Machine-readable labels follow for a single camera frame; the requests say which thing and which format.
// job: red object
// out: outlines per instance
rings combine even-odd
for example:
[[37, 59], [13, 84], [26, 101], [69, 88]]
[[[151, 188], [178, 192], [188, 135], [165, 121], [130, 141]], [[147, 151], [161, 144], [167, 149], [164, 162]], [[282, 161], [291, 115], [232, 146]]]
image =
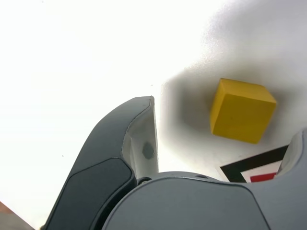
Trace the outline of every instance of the red object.
[[263, 174], [263, 175], [257, 175], [257, 176], [251, 176], [250, 181], [251, 182], [260, 182], [260, 181], [268, 181], [274, 178], [276, 173], [269, 173], [269, 174]]

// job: gray plastic part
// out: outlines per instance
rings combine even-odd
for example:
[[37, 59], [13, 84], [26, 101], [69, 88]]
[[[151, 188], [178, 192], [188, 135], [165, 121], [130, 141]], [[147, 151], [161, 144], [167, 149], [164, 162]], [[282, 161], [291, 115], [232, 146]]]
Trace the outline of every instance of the gray plastic part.
[[243, 184], [273, 230], [307, 229], [307, 129], [296, 134], [273, 180]]
[[159, 171], [153, 97], [149, 106], [130, 123], [124, 137], [122, 154], [137, 179]]
[[160, 178], [125, 196], [103, 230], [268, 230], [252, 195], [240, 186]]
[[[84, 143], [44, 230], [101, 229], [113, 207], [137, 186], [135, 165], [142, 163], [151, 169], [149, 172], [157, 172], [153, 106], [153, 97], [133, 98], [98, 122]], [[137, 136], [139, 132], [144, 142], [138, 143], [145, 145], [150, 140], [151, 149], [147, 150], [146, 157], [142, 146], [132, 154], [123, 147], [129, 133]], [[134, 164], [132, 168], [124, 159], [130, 155], [134, 156], [134, 161], [129, 161]]]
[[307, 129], [293, 137], [270, 181], [227, 183], [190, 172], [151, 175], [118, 203], [103, 229], [307, 229], [306, 136]]

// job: white backdrop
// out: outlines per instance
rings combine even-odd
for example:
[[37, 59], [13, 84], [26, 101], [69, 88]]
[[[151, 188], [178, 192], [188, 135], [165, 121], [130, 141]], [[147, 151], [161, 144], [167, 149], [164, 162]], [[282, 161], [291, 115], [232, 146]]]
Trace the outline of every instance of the white backdrop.
[[[219, 166], [307, 125], [303, 0], [2, 0], [0, 200], [38, 229], [95, 124], [153, 95], [161, 171], [223, 179]], [[212, 136], [220, 78], [278, 102], [257, 145]]]

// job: white table surface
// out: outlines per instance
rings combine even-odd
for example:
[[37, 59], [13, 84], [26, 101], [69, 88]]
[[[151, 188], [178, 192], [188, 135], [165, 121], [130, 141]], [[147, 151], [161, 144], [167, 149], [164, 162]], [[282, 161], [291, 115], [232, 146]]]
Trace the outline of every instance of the white table surface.
[[[153, 95], [161, 171], [219, 166], [307, 125], [307, 1], [0, 1], [0, 200], [38, 229], [95, 124]], [[210, 134], [220, 78], [278, 107], [259, 144]]]

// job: yellow cube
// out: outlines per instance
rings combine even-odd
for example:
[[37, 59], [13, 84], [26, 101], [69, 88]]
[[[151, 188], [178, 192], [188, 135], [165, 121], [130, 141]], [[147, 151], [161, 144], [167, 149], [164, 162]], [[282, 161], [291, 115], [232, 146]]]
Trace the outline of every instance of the yellow cube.
[[220, 79], [211, 108], [211, 132], [256, 144], [275, 107], [276, 100], [263, 86]]

